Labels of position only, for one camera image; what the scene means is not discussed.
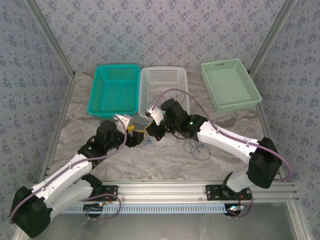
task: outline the light green plastic basket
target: light green plastic basket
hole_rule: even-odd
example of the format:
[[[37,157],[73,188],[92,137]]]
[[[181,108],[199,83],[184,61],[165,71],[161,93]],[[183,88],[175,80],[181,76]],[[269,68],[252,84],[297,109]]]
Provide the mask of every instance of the light green plastic basket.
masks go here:
[[[201,76],[216,113],[253,108],[262,100],[238,58],[204,62]]]

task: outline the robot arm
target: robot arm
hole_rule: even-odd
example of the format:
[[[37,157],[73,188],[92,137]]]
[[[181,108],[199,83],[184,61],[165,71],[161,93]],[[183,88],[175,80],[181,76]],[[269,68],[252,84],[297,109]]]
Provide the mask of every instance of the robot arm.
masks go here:
[[[230,173],[224,180],[222,189],[227,197],[254,185],[265,189],[270,187],[282,161],[271,153],[248,143],[262,145],[276,152],[277,149],[272,140],[266,137],[262,140],[247,138],[221,127],[217,127],[216,130],[205,117],[197,114],[188,115],[174,99],[165,101],[161,105],[162,111],[158,108],[152,108],[146,114],[152,117],[153,121],[145,130],[157,141],[160,141],[166,133],[179,133],[186,139],[201,141],[223,149],[247,164],[244,169]],[[244,140],[246,144],[226,137],[221,132],[233,138]]]
[[[88,173],[104,160],[102,156],[107,157],[110,150],[119,148],[124,142],[124,133],[132,118],[126,115],[117,117],[125,129],[122,124],[103,121],[97,128],[96,135],[66,165],[39,184],[31,188],[23,186],[17,190],[10,218],[29,237],[34,238],[42,233],[51,220],[68,206],[102,193],[102,182]],[[125,145],[131,148],[143,140],[144,132],[134,131],[127,134]]]

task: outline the floral wallpaper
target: floral wallpaper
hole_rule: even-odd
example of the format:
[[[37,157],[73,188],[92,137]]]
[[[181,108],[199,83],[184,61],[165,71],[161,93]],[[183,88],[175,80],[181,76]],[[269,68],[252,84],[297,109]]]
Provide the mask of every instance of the floral wallpaper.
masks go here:
[[[320,2],[299,0],[255,76],[278,150],[320,240]]]
[[[23,0],[0,1],[0,239],[15,191],[39,180],[69,78]]]
[[[74,71],[136,63],[249,68],[282,0],[36,0]]]

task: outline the white plastic basket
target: white plastic basket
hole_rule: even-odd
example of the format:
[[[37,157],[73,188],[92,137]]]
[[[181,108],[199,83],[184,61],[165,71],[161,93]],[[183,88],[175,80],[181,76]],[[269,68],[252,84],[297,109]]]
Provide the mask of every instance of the white plastic basket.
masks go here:
[[[153,66],[145,67],[140,73],[139,108],[138,113],[142,118],[148,119],[145,112],[149,109],[158,97],[168,89],[182,89],[188,91],[187,72],[182,67],[176,66]],[[175,99],[182,108],[189,114],[189,97],[180,91],[167,92],[157,104],[161,104],[168,99]]]

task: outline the marble surface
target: marble surface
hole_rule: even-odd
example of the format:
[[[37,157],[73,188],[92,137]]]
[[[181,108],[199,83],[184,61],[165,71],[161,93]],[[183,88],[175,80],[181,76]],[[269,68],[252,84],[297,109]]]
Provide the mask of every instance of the marble surface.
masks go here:
[[[199,72],[187,72],[189,93],[208,111],[213,121],[227,130],[249,138],[261,139],[264,134],[256,108],[228,113],[215,113],[209,94]],[[64,119],[62,131],[49,171],[54,173],[66,164],[78,149],[96,133],[102,121],[87,113],[88,100],[93,81],[92,74],[81,72],[75,75],[75,85],[71,101]],[[190,113],[204,115],[201,109],[190,101]],[[142,127],[145,119],[134,117],[134,124]],[[185,154],[184,141],[177,141],[166,135],[155,146],[124,147],[118,154],[107,158],[91,171],[101,180],[223,180],[232,171],[245,167],[245,164],[215,146],[207,145],[211,156],[207,161],[199,161]],[[197,157],[205,158],[207,151],[200,151]]]

